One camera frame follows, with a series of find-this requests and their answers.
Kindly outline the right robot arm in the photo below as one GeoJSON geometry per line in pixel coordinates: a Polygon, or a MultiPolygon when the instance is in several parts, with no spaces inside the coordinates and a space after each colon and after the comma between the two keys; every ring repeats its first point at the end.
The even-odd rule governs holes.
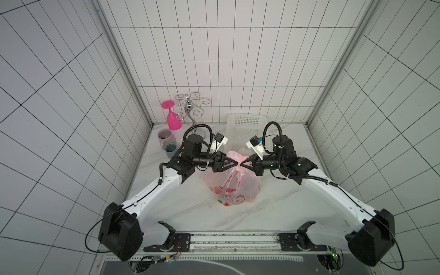
{"type": "Polygon", "coordinates": [[[378,211],[363,203],[326,176],[314,162],[299,157],[292,139],[283,134],[275,121],[265,126],[262,137],[251,137],[246,146],[254,153],[241,163],[242,167],[257,176],[266,170],[279,171],[281,180],[293,180],[312,191],[344,219],[346,224],[338,229],[316,221],[301,225],[293,239],[300,250],[308,251],[318,245],[349,250],[360,262],[374,267],[393,246],[398,246],[394,216],[386,209],[378,211]]]}

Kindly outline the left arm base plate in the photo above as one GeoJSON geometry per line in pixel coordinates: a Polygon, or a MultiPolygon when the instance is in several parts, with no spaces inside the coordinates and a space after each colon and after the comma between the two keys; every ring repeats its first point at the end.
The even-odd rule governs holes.
{"type": "Polygon", "coordinates": [[[188,252],[191,242],[190,233],[170,233],[162,245],[152,245],[143,248],[144,252],[188,252]]]}

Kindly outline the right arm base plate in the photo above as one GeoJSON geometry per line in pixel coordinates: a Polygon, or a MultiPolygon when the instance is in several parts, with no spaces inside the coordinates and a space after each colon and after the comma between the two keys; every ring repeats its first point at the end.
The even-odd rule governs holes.
{"type": "Polygon", "coordinates": [[[296,233],[280,233],[276,236],[282,252],[326,252],[324,245],[306,244],[301,246],[296,233]]]}

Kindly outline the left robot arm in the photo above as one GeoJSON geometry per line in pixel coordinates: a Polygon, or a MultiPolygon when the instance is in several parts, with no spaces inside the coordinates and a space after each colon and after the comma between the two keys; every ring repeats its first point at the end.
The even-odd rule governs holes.
{"type": "Polygon", "coordinates": [[[196,124],[183,134],[181,146],[167,163],[159,164],[159,176],[138,194],[118,205],[107,206],[98,240],[122,262],[139,249],[157,247],[168,252],[175,247],[175,229],[163,221],[153,221],[152,209],[165,195],[192,176],[197,168],[215,173],[236,167],[238,162],[220,151],[228,139],[213,134],[207,124],[196,124]]]}

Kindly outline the pink plastic bag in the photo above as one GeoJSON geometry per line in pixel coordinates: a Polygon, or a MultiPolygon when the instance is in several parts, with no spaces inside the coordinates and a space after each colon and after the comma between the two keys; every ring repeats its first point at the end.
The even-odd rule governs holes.
{"type": "Polygon", "coordinates": [[[202,174],[201,180],[224,206],[254,202],[261,189],[261,178],[240,165],[221,173],[209,169],[202,174]]]}

